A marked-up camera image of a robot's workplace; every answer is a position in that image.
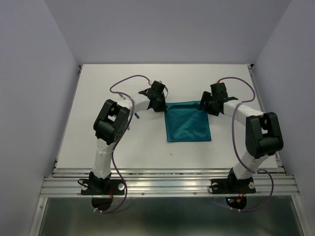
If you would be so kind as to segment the teal cloth napkin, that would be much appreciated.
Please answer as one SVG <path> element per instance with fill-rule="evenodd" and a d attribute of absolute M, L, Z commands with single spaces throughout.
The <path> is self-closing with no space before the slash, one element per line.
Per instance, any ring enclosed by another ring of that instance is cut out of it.
<path fill-rule="evenodd" d="M 164 113 L 168 142 L 210 142 L 208 114 L 198 110 L 199 101 L 167 103 Z"/>

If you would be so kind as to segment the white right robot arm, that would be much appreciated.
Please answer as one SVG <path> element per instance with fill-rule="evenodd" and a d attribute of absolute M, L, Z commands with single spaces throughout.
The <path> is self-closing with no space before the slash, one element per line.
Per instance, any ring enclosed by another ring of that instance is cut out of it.
<path fill-rule="evenodd" d="M 264 113 L 255 110 L 247 103 L 255 99 L 240 101 L 234 96 L 228 96 L 224 83 L 210 85 L 211 91 L 204 91 L 198 109 L 219 116 L 223 114 L 232 118 L 232 145 L 238 163 L 231 168 L 226 186 L 232 192 L 244 187 L 254 174 L 267 173 L 261 164 L 270 156 L 283 149 L 284 141 L 278 120 L 274 112 Z M 238 154 L 235 141 L 235 121 L 245 127 L 246 151 L 243 156 Z"/>

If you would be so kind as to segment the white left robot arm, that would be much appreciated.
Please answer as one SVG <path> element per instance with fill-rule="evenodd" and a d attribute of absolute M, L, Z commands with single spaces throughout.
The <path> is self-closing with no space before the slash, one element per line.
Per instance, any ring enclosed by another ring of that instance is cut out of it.
<path fill-rule="evenodd" d="M 93 125 L 96 155 L 94 166 L 89 173 L 89 181 L 93 183 L 92 187 L 97 193 L 103 194 L 109 190 L 113 153 L 129 127 L 133 115 L 149 109 L 154 112 L 167 110 L 164 89 L 166 86 L 158 81 L 153 81 L 149 88 L 135 96 L 110 89 L 111 93 L 118 94 L 121 99 L 106 100 Z"/>

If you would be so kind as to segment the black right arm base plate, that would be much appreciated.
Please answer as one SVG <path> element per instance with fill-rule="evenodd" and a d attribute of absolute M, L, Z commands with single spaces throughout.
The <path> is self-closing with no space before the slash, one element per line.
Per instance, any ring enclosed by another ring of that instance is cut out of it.
<path fill-rule="evenodd" d="M 245 194 L 256 193 L 253 178 L 244 180 L 228 180 L 227 178 L 215 178 L 210 180 L 211 185 L 208 187 L 208 192 L 212 194 Z"/>

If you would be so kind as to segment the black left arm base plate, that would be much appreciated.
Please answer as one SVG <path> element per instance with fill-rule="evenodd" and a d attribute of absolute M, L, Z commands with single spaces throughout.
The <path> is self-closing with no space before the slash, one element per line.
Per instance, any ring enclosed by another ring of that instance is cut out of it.
<path fill-rule="evenodd" d="M 81 186 L 81 195 L 100 196 L 100 195 L 118 195 L 125 194 L 125 185 L 121 179 L 106 180 L 102 184 L 92 184 L 88 179 L 79 179 L 78 184 Z"/>

